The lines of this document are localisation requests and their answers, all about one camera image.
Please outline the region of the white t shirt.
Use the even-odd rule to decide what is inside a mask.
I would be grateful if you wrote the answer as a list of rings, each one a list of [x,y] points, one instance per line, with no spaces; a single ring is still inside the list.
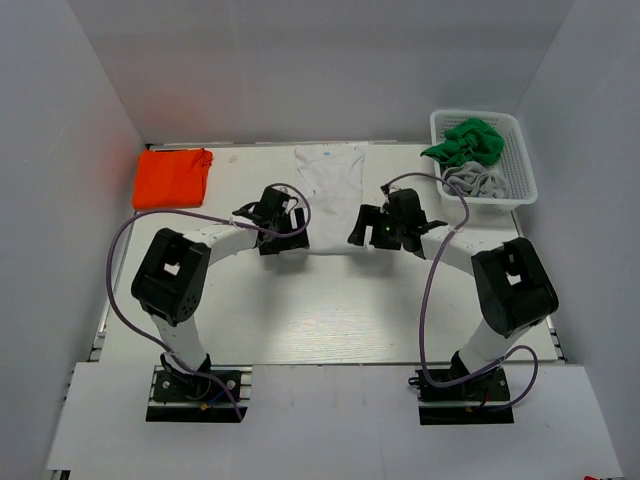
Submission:
[[[295,162],[295,186],[311,207],[309,253],[345,255],[358,251],[348,238],[363,204],[363,150],[349,145],[298,145]]]

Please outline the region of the grey t shirt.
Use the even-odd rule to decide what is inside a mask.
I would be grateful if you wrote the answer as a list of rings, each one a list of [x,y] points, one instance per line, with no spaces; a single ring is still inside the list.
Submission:
[[[443,178],[448,194],[456,189],[465,197],[506,199],[510,191],[508,181],[501,174],[475,161],[446,169]]]

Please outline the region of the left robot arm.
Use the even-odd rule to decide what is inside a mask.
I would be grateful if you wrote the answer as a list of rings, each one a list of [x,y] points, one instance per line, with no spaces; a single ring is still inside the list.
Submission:
[[[152,319],[167,350],[163,367],[177,376],[177,387],[188,398],[202,398],[211,387],[211,360],[195,321],[209,268],[253,249],[262,255],[306,249],[310,220],[308,201],[278,184],[267,186],[259,200],[233,211],[219,227],[188,232],[163,228],[155,234],[131,294]]]

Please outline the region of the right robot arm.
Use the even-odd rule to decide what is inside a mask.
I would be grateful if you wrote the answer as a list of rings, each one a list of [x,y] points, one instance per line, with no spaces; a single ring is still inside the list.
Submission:
[[[413,189],[386,194],[381,206],[360,206],[348,242],[377,249],[404,250],[429,260],[419,313],[419,357],[425,381],[439,388],[453,388],[461,397],[472,399],[488,385],[487,375],[519,350],[531,351],[517,340],[540,324],[559,307],[558,295],[533,246],[524,237],[482,250],[456,239],[470,212],[456,225],[428,220]],[[439,265],[446,264],[471,275],[475,282],[482,319],[467,343],[451,359],[447,380],[435,380],[427,369],[426,320],[431,291]]]

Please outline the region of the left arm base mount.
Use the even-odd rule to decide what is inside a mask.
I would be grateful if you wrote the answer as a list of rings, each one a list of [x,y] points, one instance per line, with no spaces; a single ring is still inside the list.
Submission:
[[[248,410],[251,366],[213,366],[216,376],[230,391],[241,416],[224,389],[216,382],[185,373],[170,373],[157,365],[151,380],[145,421],[148,423],[240,423]]]

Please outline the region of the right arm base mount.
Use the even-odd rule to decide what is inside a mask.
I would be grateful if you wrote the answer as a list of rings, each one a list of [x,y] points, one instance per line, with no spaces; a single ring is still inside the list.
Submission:
[[[465,384],[436,388],[421,369],[408,379],[416,390],[421,426],[509,425],[514,423],[506,374],[499,368]]]

